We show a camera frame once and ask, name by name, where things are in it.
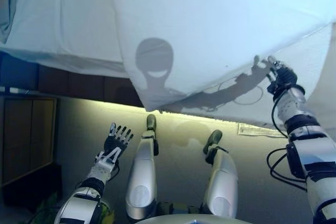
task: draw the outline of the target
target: bed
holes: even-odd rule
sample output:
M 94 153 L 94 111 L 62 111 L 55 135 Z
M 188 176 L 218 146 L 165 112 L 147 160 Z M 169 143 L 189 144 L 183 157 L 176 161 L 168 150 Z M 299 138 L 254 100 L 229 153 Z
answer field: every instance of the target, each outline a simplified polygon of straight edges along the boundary
M 71 72 L 130 78 L 148 111 L 264 126 L 272 104 L 265 57 L 294 68 L 310 97 L 334 43 L 336 0 L 2 3 L 1 51 Z

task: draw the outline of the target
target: floor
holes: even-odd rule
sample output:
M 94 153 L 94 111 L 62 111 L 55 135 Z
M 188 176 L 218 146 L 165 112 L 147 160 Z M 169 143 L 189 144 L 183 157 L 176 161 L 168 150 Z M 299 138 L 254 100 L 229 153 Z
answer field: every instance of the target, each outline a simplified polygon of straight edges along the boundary
M 157 199 L 199 206 L 211 166 L 202 148 L 215 129 L 223 131 L 220 145 L 229 150 L 239 177 L 237 218 L 255 224 L 312 222 L 307 195 L 274 180 L 265 163 L 267 154 L 284 147 L 284 138 L 238 135 L 238 123 L 195 116 L 154 112 L 160 154 L 155 158 Z M 59 101 L 56 161 L 62 165 L 65 195 L 87 175 L 100 152 L 112 121 L 132 129 L 134 139 L 120 158 L 120 174 L 108 183 L 104 197 L 116 211 L 117 223 L 126 223 L 124 196 L 128 173 L 148 113 L 111 103 L 64 98 Z M 286 161 L 279 171 L 289 175 Z
M 5 207 L 0 203 L 0 223 L 19 224 L 21 221 L 28 221 L 32 214 L 23 208 Z

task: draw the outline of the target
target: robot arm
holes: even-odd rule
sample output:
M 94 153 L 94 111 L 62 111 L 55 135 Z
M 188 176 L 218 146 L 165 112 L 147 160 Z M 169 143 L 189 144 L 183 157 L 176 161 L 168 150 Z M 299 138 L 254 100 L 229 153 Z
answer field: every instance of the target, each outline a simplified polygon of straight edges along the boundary
M 118 158 L 133 138 L 126 127 L 116 129 L 112 123 L 104 150 L 94 160 L 94 165 L 86 179 L 58 211 L 55 224 L 96 224 L 100 220 L 100 199 L 111 173 L 118 165 Z
M 271 81 L 278 117 L 288 134 L 287 159 L 291 173 L 306 180 L 314 224 L 336 222 L 336 144 L 306 107 L 305 91 L 297 76 L 273 57 Z

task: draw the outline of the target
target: wooden cabinet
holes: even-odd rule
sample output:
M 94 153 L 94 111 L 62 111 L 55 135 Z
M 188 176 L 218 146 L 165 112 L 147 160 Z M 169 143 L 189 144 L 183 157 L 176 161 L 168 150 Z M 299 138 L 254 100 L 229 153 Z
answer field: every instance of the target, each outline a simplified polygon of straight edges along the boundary
M 5 98 L 3 184 L 53 161 L 56 99 Z

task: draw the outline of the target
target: black cable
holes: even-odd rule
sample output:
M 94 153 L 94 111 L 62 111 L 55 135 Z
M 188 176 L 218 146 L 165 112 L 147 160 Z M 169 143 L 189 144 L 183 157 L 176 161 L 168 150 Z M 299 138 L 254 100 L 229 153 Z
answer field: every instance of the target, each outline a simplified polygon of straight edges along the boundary
M 287 135 L 284 133 L 284 132 L 282 132 L 281 131 L 281 129 L 279 129 L 279 127 L 277 126 L 277 124 L 276 124 L 276 122 L 275 122 L 275 120 L 274 120 L 274 111 L 275 111 L 275 108 L 276 108 L 276 106 L 278 105 L 278 102 L 280 101 L 280 99 L 284 96 L 284 94 L 286 93 L 286 91 L 287 90 L 284 90 L 281 94 L 280 94 L 280 96 L 278 97 L 278 99 L 276 100 L 276 102 L 274 103 L 274 105 L 273 105 L 273 108 L 272 108 L 272 113 L 271 113 L 271 118 L 272 118 L 272 122 L 273 122 L 273 125 L 274 125 L 274 127 L 285 137 L 285 138 L 287 138 Z
M 120 172 L 119 162 L 117 161 L 115 165 L 117 166 L 117 172 L 107 182 L 113 180 Z
M 283 159 L 286 157 L 286 155 L 287 155 L 287 154 L 284 154 L 281 158 L 278 159 L 278 161 L 276 161 L 276 162 L 274 163 L 274 165 L 272 166 L 271 171 L 270 171 L 271 176 L 272 176 L 273 178 L 275 178 L 275 179 L 281 181 L 281 182 L 284 182 L 284 183 L 287 184 L 287 185 L 291 185 L 291 186 L 296 187 L 296 188 L 298 188 L 298 189 L 301 189 L 301 190 L 303 190 L 303 191 L 307 191 L 306 188 L 304 188 L 304 187 L 302 187 L 302 186 L 299 186 L 299 185 L 297 185 L 297 184 L 294 184 L 294 183 L 292 183 L 292 182 L 288 182 L 288 181 L 286 181 L 286 180 L 284 180 L 284 179 L 282 179 L 282 178 L 276 177 L 276 176 L 273 174 L 272 170 L 274 170 L 274 168 L 281 162 L 281 160 L 283 160 Z
M 271 155 L 272 155 L 273 153 L 275 153 L 275 152 L 278 152 L 278 151 L 284 151 L 284 150 L 286 150 L 286 148 L 276 149 L 276 150 L 273 150 L 273 151 L 271 151 L 270 153 L 268 153 L 267 158 L 266 158 L 266 163 L 267 163 L 267 166 L 268 166 L 268 168 L 269 168 L 270 170 L 271 170 L 271 168 L 272 168 L 272 166 L 271 166 L 271 164 L 270 164 L 270 162 L 269 162 L 269 159 L 270 159 Z M 271 171 L 272 171 L 272 173 L 274 173 L 274 174 L 278 175 L 279 177 L 284 178 L 284 179 L 286 179 L 286 180 L 293 181 L 293 182 L 299 182 L 299 183 L 306 183 L 306 181 L 303 180 L 303 179 L 289 178 L 289 177 L 286 177 L 286 176 L 284 176 L 284 175 L 281 175 L 280 173 L 276 172 L 275 169 L 273 169 L 273 170 L 271 170 Z
M 272 152 L 270 152 L 268 155 L 267 155 L 267 158 L 266 158 L 266 160 L 267 160 L 267 165 L 268 165 L 268 167 L 270 167 L 270 164 L 269 164 L 269 158 L 270 158 L 270 156 L 274 153 L 274 152 L 277 152 L 277 151 L 282 151 L 282 150 L 285 150 L 285 148 L 280 148 L 280 149 L 276 149 L 276 150 L 274 150 L 274 151 L 272 151 Z M 301 190 L 303 190 L 303 191 L 307 191 L 307 189 L 306 188 L 304 188 L 304 187 L 302 187 L 302 186 L 299 186 L 299 185 L 297 185 L 297 184 L 295 184 L 295 183 L 292 183 L 292 182 L 288 182 L 288 180 L 290 180 L 290 181 L 292 181 L 292 180 L 294 180 L 294 179 L 292 179 L 292 178 L 287 178 L 287 177 L 285 177 L 285 176 L 282 176 L 281 174 L 278 174 L 276 171 L 274 171 L 274 169 L 275 169 L 275 167 L 285 158 L 287 156 L 287 153 L 285 153 L 285 154 L 283 154 L 283 156 L 281 156 L 271 167 L 270 167 L 270 175 L 273 177 L 273 178 L 275 178 L 275 179 L 277 179 L 277 180 L 279 180 L 279 181 L 281 181 L 281 182 L 284 182 L 285 184 L 287 184 L 287 185 L 290 185 L 290 186 L 293 186 L 293 187 L 296 187 L 296 188 L 298 188 L 298 189 L 301 189 Z
M 41 213 L 41 212 L 44 212 L 46 210 L 59 210 L 60 207 L 45 207 L 45 208 L 42 208 L 40 209 L 39 211 L 37 211 L 32 217 L 31 219 L 27 222 L 27 224 L 31 224 L 34 219 Z

